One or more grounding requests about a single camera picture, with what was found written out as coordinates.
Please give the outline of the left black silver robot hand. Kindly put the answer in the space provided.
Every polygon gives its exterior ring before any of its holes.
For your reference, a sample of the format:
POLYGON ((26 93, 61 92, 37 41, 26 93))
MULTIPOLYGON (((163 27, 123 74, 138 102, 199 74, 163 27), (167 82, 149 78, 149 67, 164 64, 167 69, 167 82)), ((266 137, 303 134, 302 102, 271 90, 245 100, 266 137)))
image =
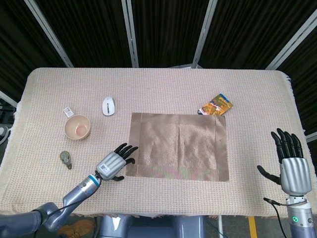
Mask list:
POLYGON ((95 177, 103 181, 124 180, 124 176, 118 176, 117 174, 128 164, 135 164, 135 159, 130 156, 136 150, 138 150, 137 146, 133 147, 132 145, 127 145, 127 143, 121 144, 97 164, 95 177))

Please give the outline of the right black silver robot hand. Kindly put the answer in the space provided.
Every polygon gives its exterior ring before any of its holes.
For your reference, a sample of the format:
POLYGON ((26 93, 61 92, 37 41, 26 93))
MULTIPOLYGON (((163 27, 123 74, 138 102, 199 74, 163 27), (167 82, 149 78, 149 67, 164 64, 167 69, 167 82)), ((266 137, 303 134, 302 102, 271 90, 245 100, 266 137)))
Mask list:
POLYGON ((302 144, 295 134, 280 128, 272 131, 279 161, 280 175, 268 173, 262 166, 257 169, 266 179, 280 185, 290 196, 305 196, 312 190, 308 160, 304 157, 302 144))

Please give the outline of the pink bowl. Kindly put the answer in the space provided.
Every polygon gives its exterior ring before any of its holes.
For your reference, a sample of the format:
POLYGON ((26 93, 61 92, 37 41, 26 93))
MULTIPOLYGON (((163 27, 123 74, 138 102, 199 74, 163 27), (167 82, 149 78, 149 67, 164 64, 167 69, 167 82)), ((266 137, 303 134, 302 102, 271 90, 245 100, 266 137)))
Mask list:
POLYGON ((71 140, 81 140, 86 138, 91 131, 90 120, 83 115, 70 117, 64 125, 64 133, 71 140))

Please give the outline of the brown woven placemat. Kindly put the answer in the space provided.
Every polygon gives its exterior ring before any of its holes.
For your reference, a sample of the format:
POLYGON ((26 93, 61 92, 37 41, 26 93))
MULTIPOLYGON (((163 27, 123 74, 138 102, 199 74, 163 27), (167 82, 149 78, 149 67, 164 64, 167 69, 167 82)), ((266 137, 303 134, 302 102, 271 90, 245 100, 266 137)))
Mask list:
POLYGON ((128 176, 229 180, 224 116, 133 113, 129 142, 138 149, 128 176))

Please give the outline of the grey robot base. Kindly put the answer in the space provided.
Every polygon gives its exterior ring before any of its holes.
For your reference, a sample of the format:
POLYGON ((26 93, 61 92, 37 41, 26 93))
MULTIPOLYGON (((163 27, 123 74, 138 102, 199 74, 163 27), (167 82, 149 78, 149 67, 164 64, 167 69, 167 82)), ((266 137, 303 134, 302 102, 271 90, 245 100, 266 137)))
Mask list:
POLYGON ((207 238, 204 216, 103 216, 99 238, 207 238))

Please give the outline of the white computer mouse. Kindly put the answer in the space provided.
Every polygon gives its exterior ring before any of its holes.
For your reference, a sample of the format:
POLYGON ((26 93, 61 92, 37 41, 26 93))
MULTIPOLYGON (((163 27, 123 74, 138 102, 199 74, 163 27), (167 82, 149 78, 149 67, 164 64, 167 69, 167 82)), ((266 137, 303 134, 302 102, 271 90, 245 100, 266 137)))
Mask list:
POLYGON ((111 116, 115 113, 115 103, 113 97, 106 97, 102 103, 102 112, 105 116, 111 116))

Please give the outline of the brown shoe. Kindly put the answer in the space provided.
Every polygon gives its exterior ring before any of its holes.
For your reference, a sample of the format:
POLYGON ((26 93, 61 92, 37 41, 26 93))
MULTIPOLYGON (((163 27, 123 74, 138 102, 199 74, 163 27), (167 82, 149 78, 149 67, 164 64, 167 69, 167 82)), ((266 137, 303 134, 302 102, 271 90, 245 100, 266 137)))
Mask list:
POLYGON ((81 238, 95 230, 96 223, 92 220, 83 219, 75 222, 72 225, 65 225, 58 231, 58 235, 65 235, 67 238, 81 238))

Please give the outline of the beige woven tablecloth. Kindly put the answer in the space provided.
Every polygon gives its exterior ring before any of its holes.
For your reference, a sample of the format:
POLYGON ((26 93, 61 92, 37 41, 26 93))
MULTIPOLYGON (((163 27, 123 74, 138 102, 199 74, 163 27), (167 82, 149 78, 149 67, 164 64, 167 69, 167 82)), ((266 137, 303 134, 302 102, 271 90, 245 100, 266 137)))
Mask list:
POLYGON ((296 134, 310 159, 290 78, 277 70, 175 68, 37 68, 18 104, 0 166, 0 214, 29 212, 63 197, 109 152, 129 140, 133 113, 194 115, 217 94, 233 104, 225 113, 229 180, 126 177, 104 182, 75 211, 80 215, 242 215, 271 217, 268 197, 286 194, 257 170, 279 174, 271 132, 296 134), (113 97, 115 113, 102 112, 113 97), (90 134, 71 140, 63 109, 86 116, 90 134), (70 154, 72 169, 60 160, 70 154))

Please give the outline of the orange snack packet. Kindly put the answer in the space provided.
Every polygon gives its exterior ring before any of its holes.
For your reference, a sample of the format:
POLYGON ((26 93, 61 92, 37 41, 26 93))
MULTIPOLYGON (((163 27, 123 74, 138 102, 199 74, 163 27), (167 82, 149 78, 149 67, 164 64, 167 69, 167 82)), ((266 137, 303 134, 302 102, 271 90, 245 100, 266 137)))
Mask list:
POLYGON ((199 108, 197 113, 199 115, 221 116, 232 107, 233 104, 223 94, 220 93, 208 103, 199 108))

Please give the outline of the grey white shoe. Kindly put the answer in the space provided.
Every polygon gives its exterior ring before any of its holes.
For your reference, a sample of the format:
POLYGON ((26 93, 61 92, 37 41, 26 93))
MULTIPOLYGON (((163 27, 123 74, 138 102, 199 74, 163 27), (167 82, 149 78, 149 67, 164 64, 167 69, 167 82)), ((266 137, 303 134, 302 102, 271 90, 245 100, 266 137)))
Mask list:
POLYGON ((2 145, 9 136, 9 128, 7 126, 0 126, 0 145, 2 145))

